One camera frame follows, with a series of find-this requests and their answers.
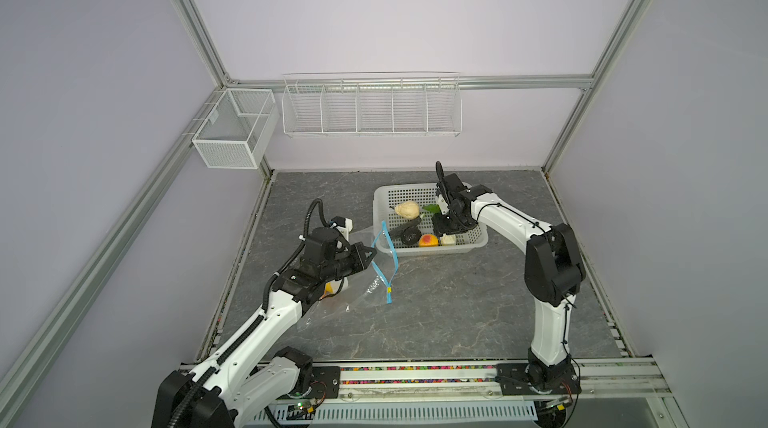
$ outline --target wire basket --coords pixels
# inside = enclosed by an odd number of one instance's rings
[[[210,168],[257,169],[279,117],[272,90],[227,88],[192,143]]]
[[[437,184],[436,183],[411,183],[408,185],[387,185],[381,186],[373,193],[373,226],[380,229],[382,221],[386,221],[389,230],[394,229],[408,220],[404,219],[395,210],[390,207],[398,206],[408,200],[418,203],[418,206],[430,205],[436,203]],[[418,224],[418,229],[423,234],[435,234],[432,226],[432,214],[421,210],[422,221]],[[478,225],[467,231],[456,235],[456,245],[433,246],[433,247],[412,247],[406,246],[400,239],[392,239],[397,256],[409,255],[445,255],[447,253],[466,253],[488,243],[488,227],[485,223]],[[383,237],[379,237],[375,249],[389,253],[389,245]]]
[[[290,136],[459,135],[458,77],[288,83],[283,129]]]

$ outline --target robotic arm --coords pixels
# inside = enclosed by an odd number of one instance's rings
[[[524,279],[535,298],[535,327],[528,369],[519,381],[548,393],[571,380],[568,313],[586,278],[572,228],[536,220],[484,185],[466,188],[455,173],[446,176],[440,162],[436,171],[441,213],[432,217],[432,224],[437,236],[465,233],[485,223],[525,253]]]
[[[309,233],[319,207],[322,226]],[[312,358],[285,347],[255,372],[266,352],[317,301],[343,289],[346,277],[368,268],[376,250],[348,241],[352,221],[327,222],[315,199],[299,247],[269,279],[262,305],[216,352],[189,374],[171,373],[160,385],[152,428],[235,428],[285,394],[310,393]],[[293,261],[301,255],[299,264]]]

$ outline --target green leaf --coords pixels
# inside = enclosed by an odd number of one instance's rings
[[[434,203],[432,203],[430,205],[424,205],[422,208],[424,209],[425,212],[430,212],[430,213],[439,213],[440,212],[439,205],[436,205]]]

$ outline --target white wall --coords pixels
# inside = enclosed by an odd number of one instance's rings
[[[195,0],[230,75],[586,74],[628,0]]]
[[[0,376],[213,88],[169,0],[0,0]]]
[[[149,426],[160,382],[200,348],[260,187],[192,153],[15,427]]]
[[[764,426],[768,0],[655,0],[560,162],[566,215],[691,426]]]
[[[290,138],[280,125],[267,147],[275,169],[434,169],[542,166],[580,91],[465,90],[459,136]],[[281,97],[276,97],[278,104]]]

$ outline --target white wire rack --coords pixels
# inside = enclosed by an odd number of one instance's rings
[[[459,135],[458,76],[286,81],[283,129],[290,136]]]
[[[258,169],[279,117],[272,90],[228,88],[192,143],[210,168]]]

